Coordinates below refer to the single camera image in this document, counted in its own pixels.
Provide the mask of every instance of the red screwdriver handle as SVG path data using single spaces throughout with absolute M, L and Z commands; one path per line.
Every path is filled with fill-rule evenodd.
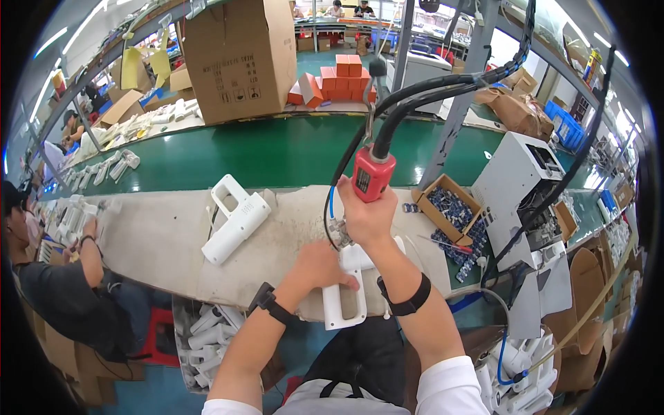
M 373 202 L 380 197 L 390 183 L 396 159 L 389 155 L 385 163 L 376 163 L 371 159 L 370 149 L 362 147 L 355 153 L 353 166 L 353 189 L 355 194 L 364 202 Z

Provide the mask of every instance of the yellow paper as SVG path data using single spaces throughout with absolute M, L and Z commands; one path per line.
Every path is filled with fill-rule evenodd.
M 122 54 L 122 83 L 121 90 L 138 88 L 138 64 L 141 62 L 141 53 L 133 46 L 125 49 Z
M 168 61 L 168 53 L 165 50 L 157 50 L 150 56 L 152 71 L 157 75 L 156 87 L 160 88 L 166 78 L 171 75 L 171 64 Z

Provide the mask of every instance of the black t-shirt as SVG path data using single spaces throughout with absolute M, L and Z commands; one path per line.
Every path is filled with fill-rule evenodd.
M 366 9 L 363 9 L 361 6 L 355 7 L 355 14 L 362 12 L 364 13 L 373 13 L 373 9 L 369 6 L 367 6 Z
M 125 360 L 135 342 L 129 315 L 106 290 L 90 288 L 80 261 L 63 266 L 31 262 L 17 266 L 17 275 L 28 304 L 55 331 L 108 361 Z

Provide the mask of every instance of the wristwatch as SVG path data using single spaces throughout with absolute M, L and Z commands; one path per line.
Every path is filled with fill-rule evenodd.
M 255 310 L 256 307 L 260 307 L 263 310 L 268 310 L 270 315 L 277 319 L 280 323 L 284 325 L 288 324 L 288 321 L 293 317 L 291 313 L 286 311 L 285 308 L 277 303 L 277 297 L 274 296 L 274 287 L 269 283 L 264 282 L 260 286 L 258 292 L 254 296 L 254 299 L 249 306 L 249 314 Z
M 385 288 L 385 282 L 382 280 L 382 277 L 378 277 L 378 281 L 376 281 L 376 283 L 378 284 L 378 288 L 380 288 L 380 293 L 383 297 L 385 297 L 385 300 L 387 300 L 387 303 L 390 305 L 392 315 L 397 317 L 413 314 L 415 311 L 418 311 L 420 307 L 424 305 L 426 300 L 429 298 L 429 294 L 431 293 L 431 281 L 426 275 L 424 275 L 424 272 L 422 272 L 422 281 L 420 282 L 420 287 L 417 289 L 417 291 L 415 291 L 415 294 L 413 294 L 413 296 L 408 301 L 404 301 L 402 303 L 394 304 L 390 301 L 390 298 L 387 295 L 387 289 Z

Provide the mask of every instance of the human hand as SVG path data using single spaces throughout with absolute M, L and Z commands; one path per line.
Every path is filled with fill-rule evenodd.
M 92 217 L 84 226 L 83 226 L 83 236 L 90 235 L 92 239 L 97 239 L 97 218 Z
M 353 291 L 360 289 L 355 277 L 345 274 L 339 267 L 339 253 L 326 240 L 302 246 L 295 265 L 284 278 L 303 293 L 314 288 L 345 284 Z
M 390 228 L 398 198 L 387 186 L 377 200 L 364 203 L 353 190 L 351 180 L 342 175 L 337 182 L 337 192 L 343 203 L 346 232 L 365 251 L 375 244 L 392 239 Z
M 64 264 L 67 265 L 69 264 L 69 261 L 72 260 L 72 257 L 74 255 L 74 251 L 76 251 L 76 247 L 78 245 L 78 238 L 74 241 L 73 244 L 70 246 L 67 246 L 67 248 L 62 250 L 62 259 L 64 260 Z

